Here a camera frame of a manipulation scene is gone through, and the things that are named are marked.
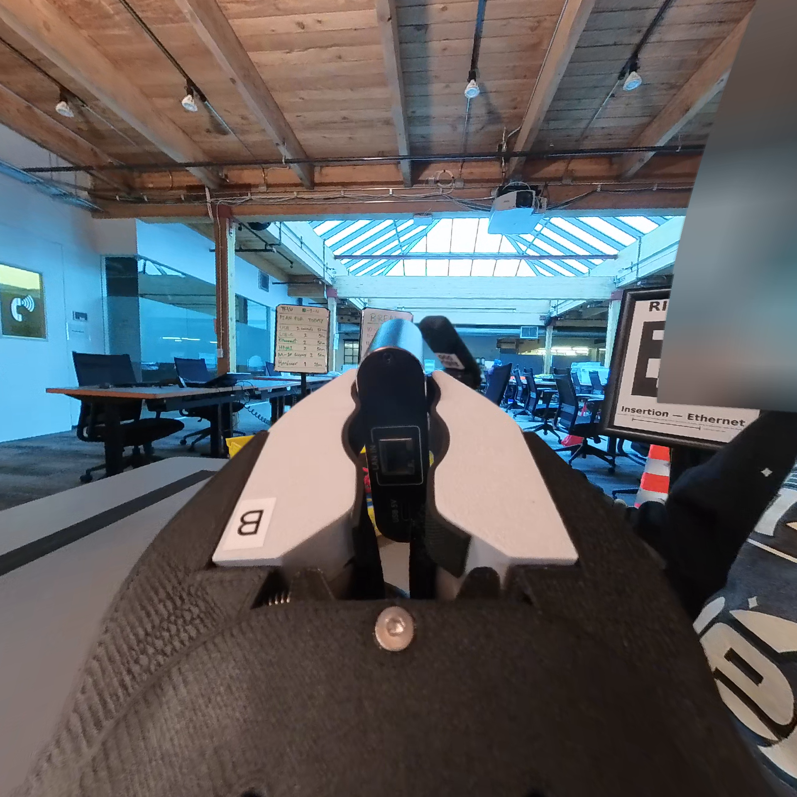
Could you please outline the white ceiling projector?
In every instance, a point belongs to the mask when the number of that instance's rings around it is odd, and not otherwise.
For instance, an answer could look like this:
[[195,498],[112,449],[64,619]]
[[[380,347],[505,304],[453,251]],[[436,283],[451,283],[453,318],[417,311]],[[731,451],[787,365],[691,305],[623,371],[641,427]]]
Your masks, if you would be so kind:
[[509,182],[496,190],[487,231],[503,236],[532,234],[547,208],[542,187]]

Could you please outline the cluster of black chairs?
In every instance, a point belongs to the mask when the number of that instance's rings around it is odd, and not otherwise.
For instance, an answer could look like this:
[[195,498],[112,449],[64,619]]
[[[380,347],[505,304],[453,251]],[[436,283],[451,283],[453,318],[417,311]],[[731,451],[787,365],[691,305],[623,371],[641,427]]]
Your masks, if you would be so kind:
[[495,399],[510,418],[537,421],[526,431],[532,435],[552,434],[553,451],[568,454],[568,463],[595,457],[605,463],[609,473],[616,469],[613,444],[601,448],[600,430],[603,397],[578,393],[570,375],[555,374],[550,379],[533,371],[521,373],[509,364],[494,366],[487,377],[484,394]]

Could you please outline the black framed task sign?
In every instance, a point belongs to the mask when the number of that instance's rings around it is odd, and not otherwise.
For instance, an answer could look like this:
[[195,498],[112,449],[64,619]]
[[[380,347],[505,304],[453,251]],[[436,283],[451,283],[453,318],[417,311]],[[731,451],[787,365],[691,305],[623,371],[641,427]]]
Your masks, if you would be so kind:
[[664,403],[658,398],[669,288],[623,292],[601,428],[641,443],[715,450],[748,428],[758,410]]

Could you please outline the black office chair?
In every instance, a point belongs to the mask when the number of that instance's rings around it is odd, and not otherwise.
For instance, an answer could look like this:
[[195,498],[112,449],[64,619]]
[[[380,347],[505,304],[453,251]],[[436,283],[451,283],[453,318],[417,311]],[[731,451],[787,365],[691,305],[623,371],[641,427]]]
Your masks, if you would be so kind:
[[[79,386],[137,386],[128,354],[73,353]],[[174,418],[142,418],[139,399],[112,403],[81,401],[76,436],[84,443],[103,443],[105,474],[110,477],[157,460],[153,443],[180,432],[184,423]]]
[[[175,370],[178,381],[182,387],[220,387],[233,386],[237,383],[237,376],[230,373],[222,373],[214,377],[210,376],[204,359],[174,358]],[[181,410],[180,413],[189,418],[197,418],[210,421],[215,417],[216,406],[201,406],[194,410]],[[188,433],[180,440],[181,445],[185,445],[189,438],[193,439],[189,447],[190,452],[194,452],[195,446],[211,435],[212,429],[207,427],[203,431]]]

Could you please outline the person's dark printed hoodie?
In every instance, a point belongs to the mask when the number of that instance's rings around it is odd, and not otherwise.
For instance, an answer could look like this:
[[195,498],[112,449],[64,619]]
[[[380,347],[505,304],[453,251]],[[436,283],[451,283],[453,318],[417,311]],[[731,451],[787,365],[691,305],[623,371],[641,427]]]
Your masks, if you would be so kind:
[[796,416],[764,412],[631,511],[774,795],[796,794]]

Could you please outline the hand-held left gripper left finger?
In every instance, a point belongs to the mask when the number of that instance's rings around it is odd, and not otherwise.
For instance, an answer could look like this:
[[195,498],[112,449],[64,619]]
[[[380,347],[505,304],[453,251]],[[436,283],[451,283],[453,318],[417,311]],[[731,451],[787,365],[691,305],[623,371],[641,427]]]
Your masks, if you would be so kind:
[[215,588],[256,598],[270,575],[289,585],[312,570],[336,596],[382,598],[375,537],[359,529],[355,381],[355,370],[333,378],[272,427],[213,554]]

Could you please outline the handwritten whiteboard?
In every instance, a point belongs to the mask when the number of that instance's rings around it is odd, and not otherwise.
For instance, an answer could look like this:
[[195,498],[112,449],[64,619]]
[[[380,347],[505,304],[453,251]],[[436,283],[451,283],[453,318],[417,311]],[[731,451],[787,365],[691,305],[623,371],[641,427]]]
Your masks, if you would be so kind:
[[374,337],[382,325],[393,319],[413,321],[413,314],[407,311],[373,308],[368,306],[362,310],[359,341],[359,362],[363,360],[372,344]]
[[280,304],[275,309],[274,368],[299,374],[301,397],[308,393],[308,376],[329,371],[331,313],[321,306]]

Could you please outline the phone symbol wall sign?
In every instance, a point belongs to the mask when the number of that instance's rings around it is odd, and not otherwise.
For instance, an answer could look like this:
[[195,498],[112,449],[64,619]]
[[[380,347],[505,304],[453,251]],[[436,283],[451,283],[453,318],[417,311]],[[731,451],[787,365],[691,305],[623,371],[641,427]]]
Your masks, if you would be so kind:
[[47,339],[41,273],[1,264],[1,334],[26,340]]

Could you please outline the wooden top office desk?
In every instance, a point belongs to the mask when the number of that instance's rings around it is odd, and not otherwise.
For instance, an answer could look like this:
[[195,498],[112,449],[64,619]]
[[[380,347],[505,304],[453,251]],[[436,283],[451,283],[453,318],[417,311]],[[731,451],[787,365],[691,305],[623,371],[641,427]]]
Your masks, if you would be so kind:
[[227,456],[225,439],[232,429],[230,404],[242,403],[247,391],[257,399],[281,400],[301,392],[294,379],[256,379],[255,384],[236,384],[222,387],[182,388],[178,386],[73,386],[50,387],[49,394],[63,394],[84,403],[100,404],[105,410],[105,474],[114,476],[124,471],[124,443],[119,406],[124,402],[140,401],[151,411],[194,410],[211,406],[210,456],[224,459]]

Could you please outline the orange white traffic cone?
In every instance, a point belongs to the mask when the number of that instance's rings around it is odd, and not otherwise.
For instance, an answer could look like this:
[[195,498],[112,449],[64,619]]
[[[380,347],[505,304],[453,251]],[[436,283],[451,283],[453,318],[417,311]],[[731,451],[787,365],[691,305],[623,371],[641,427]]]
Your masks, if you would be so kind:
[[665,445],[650,444],[643,475],[634,507],[645,503],[665,503],[670,491],[670,448]]

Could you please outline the black ethernet port box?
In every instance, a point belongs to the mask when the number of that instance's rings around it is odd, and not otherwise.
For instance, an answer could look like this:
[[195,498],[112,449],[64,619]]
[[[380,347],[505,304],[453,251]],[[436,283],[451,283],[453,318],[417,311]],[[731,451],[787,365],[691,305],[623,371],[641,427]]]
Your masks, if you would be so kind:
[[430,470],[430,420],[423,336],[392,318],[376,332],[359,365],[357,423],[364,434],[376,528],[409,543],[423,526]]

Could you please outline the glass skylight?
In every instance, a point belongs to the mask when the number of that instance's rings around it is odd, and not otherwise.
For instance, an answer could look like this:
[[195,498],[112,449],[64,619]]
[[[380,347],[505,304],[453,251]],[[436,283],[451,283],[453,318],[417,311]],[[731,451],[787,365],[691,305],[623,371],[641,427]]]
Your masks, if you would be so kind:
[[533,222],[527,233],[489,232],[487,218],[312,222],[344,276],[588,276],[672,216],[577,215]]

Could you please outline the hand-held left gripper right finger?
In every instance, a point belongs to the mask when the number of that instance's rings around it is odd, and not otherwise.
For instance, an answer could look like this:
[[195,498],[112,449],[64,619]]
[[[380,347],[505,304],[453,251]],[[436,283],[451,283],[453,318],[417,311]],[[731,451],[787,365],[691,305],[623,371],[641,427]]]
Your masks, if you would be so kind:
[[434,372],[421,555],[410,597],[455,599],[473,574],[505,590],[522,575],[579,576],[579,553],[521,428],[496,404]]

